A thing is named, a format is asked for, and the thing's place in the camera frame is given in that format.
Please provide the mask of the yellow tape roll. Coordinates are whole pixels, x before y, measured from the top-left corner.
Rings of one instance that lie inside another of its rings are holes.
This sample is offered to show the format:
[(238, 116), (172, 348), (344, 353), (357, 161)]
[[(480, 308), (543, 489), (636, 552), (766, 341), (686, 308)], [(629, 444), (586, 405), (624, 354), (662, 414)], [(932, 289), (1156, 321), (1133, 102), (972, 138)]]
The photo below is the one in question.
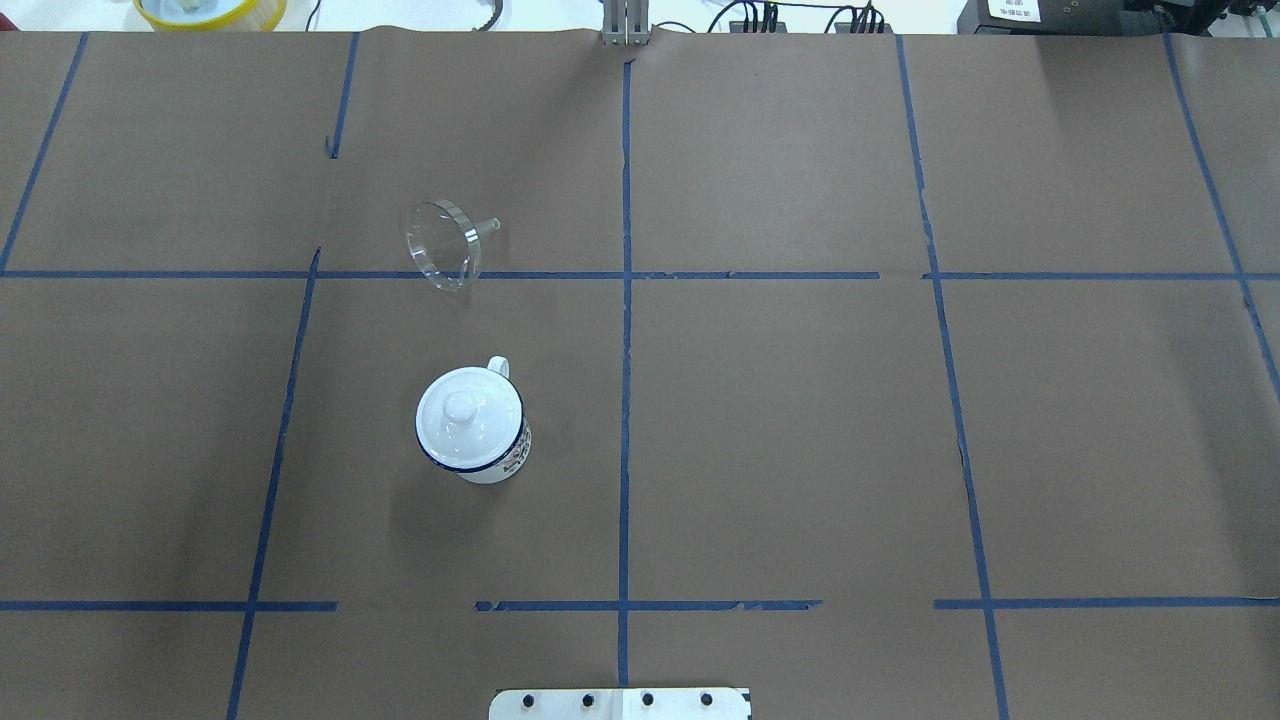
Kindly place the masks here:
[(270, 32), (288, 1), (132, 1), (132, 6), (161, 32)]

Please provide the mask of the black computer box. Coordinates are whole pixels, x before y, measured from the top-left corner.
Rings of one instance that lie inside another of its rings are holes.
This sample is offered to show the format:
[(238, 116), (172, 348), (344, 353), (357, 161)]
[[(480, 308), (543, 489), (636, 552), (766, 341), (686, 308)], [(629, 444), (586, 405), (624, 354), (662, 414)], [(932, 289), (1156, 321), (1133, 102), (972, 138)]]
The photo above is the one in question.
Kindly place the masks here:
[(1121, 36), (1123, 1), (965, 1), (957, 35)]

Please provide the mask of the aluminium frame post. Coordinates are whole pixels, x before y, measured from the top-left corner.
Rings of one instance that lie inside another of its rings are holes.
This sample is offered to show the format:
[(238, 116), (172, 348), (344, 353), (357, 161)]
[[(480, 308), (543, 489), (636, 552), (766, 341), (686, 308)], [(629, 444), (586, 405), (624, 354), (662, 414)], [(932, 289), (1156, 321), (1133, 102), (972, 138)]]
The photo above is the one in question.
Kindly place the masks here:
[(648, 0), (602, 0), (602, 41), (605, 46), (644, 46), (652, 38)]

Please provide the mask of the clear glass funnel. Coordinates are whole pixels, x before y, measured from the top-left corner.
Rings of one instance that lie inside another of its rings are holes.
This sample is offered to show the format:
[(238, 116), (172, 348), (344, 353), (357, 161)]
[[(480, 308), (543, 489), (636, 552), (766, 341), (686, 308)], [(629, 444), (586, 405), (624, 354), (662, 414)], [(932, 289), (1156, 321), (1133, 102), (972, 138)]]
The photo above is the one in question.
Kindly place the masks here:
[(502, 229), (499, 218), (472, 219), (447, 201), (416, 204), (404, 219), (404, 242), (420, 274), (447, 293), (460, 293), (481, 274), (485, 242)]

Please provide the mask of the brown paper table cover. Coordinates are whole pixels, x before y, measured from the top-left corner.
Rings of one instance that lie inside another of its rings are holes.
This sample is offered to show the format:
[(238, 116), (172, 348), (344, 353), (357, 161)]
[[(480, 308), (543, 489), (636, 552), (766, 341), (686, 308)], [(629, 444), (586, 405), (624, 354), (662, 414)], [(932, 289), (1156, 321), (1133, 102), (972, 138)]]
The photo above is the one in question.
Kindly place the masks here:
[(1, 305), (5, 719), (1277, 716), (1276, 41), (5, 33)]

